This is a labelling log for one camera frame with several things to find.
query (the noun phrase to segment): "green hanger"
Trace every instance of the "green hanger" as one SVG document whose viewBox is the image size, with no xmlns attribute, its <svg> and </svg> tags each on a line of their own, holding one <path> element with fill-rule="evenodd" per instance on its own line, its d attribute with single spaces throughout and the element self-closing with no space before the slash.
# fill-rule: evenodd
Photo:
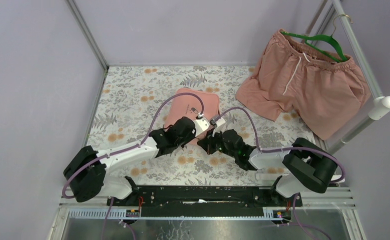
<svg viewBox="0 0 390 240">
<path fill-rule="evenodd" d="M 304 35 L 299 35 L 299 34 L 294 34 L 294 33 L 288 33 L 288 32 L 285 32 L 285 31 L 282 31 L 281 33 L 283 35 L 288 35 L 288 36 L 291 36 L 291 37 L 296 37 L 296 38 L 299 38 L 299 39 L 304 39 L 305 40 L 305 44 L 307 44 L 308 46 L 314 48 L 315 50 L 319 51 L 320 53 L 328 56 L 329 58 L 333 59 L 334 61 L 336 62 L 344 62 L 344 61 L 347 61 L 348 59 L 345 57 L 345 55 L 343 54 L 342 52 L 342 48 L 340 47 L 339 43 L 333 38 L 333 34 L 335 33 L 336 31 L 336 25 L 335 25 L 335 20 L 340 17 L 340 16 L 345 16 L 347 18 L 349 18 L 349 21 L 352 23 L 351 21 L 351 18 L 346 15 L 346 14 L 341 14 L 341 15 L 338 15 L 337 17 L 335 17 L 333 19 L 333 26 L 334 26 L 334 30 L 332 32 L 332 34 L 330 36 L 327 36 L 327 35 L 316 35 L 316 36 L 304 36 Z M 313 46 L 312 44 L 309 44 L 307 41 L 310 40 L 310 41 L 322 41 L 322 42 L 327 42 L 328 44 L 330 44 L 336 51 L 336 53 L 338 54 L 338 56 L 340 57 L 340 60 L 331 56 L 330 54 L 328 54 L 327 52 L 321 50 L 321 49 L 318 49 L 316 46 Z"/>
</svg>

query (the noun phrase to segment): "lavender wall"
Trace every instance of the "lavender wall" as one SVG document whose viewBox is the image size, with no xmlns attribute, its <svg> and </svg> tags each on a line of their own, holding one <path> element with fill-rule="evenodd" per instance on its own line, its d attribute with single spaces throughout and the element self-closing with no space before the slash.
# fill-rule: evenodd
<svg viewBox="0 0 390 240">
<path fill-rule="evenodd" d="M 352 17 L 352 28 L 386 96 L 390 96 L 390 0 L 344 1 Z M 338 22 L 335 39 L 344 52 L 352 54 Z M 330 141 L 335 141 L 358 119 L 366 116 L 371 104 Z M 353 191 L 358 213 L 368 239 L 390 238 L 390 113 L 374 122 L 342 148 L 336 156 L 347 170 L 347 184 Z"/>
<path fill-rule="evenodd" d="M 109 64 L 255 64 L 321 0 L 76 0 Z"/>
<path fill-rule="evenodd" d="M 0 0 L 0 240 L 46 239 L 102 74 L 65 1 Z"/>
</svg>

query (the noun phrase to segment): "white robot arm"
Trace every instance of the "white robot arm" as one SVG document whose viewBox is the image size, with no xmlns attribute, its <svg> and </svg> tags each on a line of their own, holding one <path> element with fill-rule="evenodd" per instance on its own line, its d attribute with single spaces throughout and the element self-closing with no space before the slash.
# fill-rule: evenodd
<svg viewBox="0 0 390 240">
<path fill-rule="evenodd" d="M 70 179 L 75 172 L 80 171 L 82 166 L 99 158 L 99 161 L 83 169 L 71 180 L 70 188 L 74 197 L 78 202 L 87 201 L 94 196 L 124 199 L 132 192 L 132 186 L 126 178 L 111 176 L 112 172 L 135 162 L 170 154 L 208 130 L 209 126 L 209 121 L 201 115 L 196 120 L 182 117 L 166 129 L 151 131 L 142 142 L 132 142 L 99 151 L 86 146 L 65 168 L 64 176 Z"/>
<path fill-rule="evenodd" d="M 313 191 L 323 193 L 326 191 L 331 178 L 337 168 L 336 163 L 323 156 L 323 150 L 306 139 L 298 138 L 292 149 L 305 148 L 315 150 L 288 150 L 283 148 L 275 152 L 263 152 L 255 146 L 247 145 L 242 137 L 233 129 L 222 132 L 225 121 L 208 121 L 203 116 L 196 120 L 182 117 L 168 128 L 153 130 L 142 142 L 133 142 L 117 148 L 95 151 L 91 146 L 82 148 L 71 163 L 64 170 L 66 179 L 86 163 L 101 158 L 91 166 L 82 170 L 70 182 L 71 190 L 78 202 L 87 201 L 94 196 L 127 198 L 134 190 L 135 184 L 126 177 L 114 177 L 111 173 L 124 166 L 154 159 L 170 154 L 207 131 L 204 139 L 198 141 L 207 154 L 222 152 L 235 158 L 235 163 L 244 170 L 258 170 L 265 167 L 265 163 L 275 162 L 289 169 L 291 174 L 280 176 L 270 189 L 274 201 L 284 202 L 286 198 L 295 193 Z"/>
</svg>

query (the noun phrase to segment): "hanger hook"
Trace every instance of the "hanger hook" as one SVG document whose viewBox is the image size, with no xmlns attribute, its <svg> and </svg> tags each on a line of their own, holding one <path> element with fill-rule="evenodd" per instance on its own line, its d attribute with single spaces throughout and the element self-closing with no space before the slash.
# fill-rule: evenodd
<svg viewBox="0 0 390 240">
<path fill-rule="evenodd" d="M 351 17 L 350 16 L 348 16 L 348 15 L 346 15 L 346 14 L 341 14 L 341 15 L 338 15 L 338 16 L 336 16 L 334 19 L 333 19 L 333 27 L 334 27 L 334 30 L 333 30 L 333 32 L 332 32 L 332 35 L 331 36 L 333 36 L 333 34 L 335 33 L 335 31 L 336 31 L 336 24 L 335 24 L 335 20 L 338 18 L 338 17 L 347 17 L 347 18 L 349 18 L 349 23 L 352 23 L 352 20 L 351 20 Z"/>
</svg>

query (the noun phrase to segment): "floral pattern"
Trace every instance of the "floral pattern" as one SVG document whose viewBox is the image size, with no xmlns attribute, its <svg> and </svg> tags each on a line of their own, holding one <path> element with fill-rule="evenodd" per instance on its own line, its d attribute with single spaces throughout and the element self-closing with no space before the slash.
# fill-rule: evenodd
<svg viewBox="0 0 390 240">
<path fill-rule="evenodd" d="M 252 70 L 246 66 L 110 67 L 88 144 L 100 150 L 142 139 L 157 108 L 179 88 L 217 94 L 220 111 L 243 107 L 234 96 Z M 163 127 L 169 109 L 170 104 L 161 110 L 154 129 Z M 312 131 L 294 111 L 282 113 L 276 122 L 248 112 L 261 147 L 286 146 L 297 137 L 314 142 Z M 231 111 L 224 119 L 227 129 L 235 129 L 247 144 L 255 145 L 251 123 L 242 111 Z M 284 170 L 271 167 L 261 172 L 274 174 Z M 242 170 L 224 154 L 207 155 L 202 148 L 187 145 L 170 155 L 138 162 L 113 174 L 130 176 L 139 185 L 264 185 L 255 173 Z"/>
</svg>

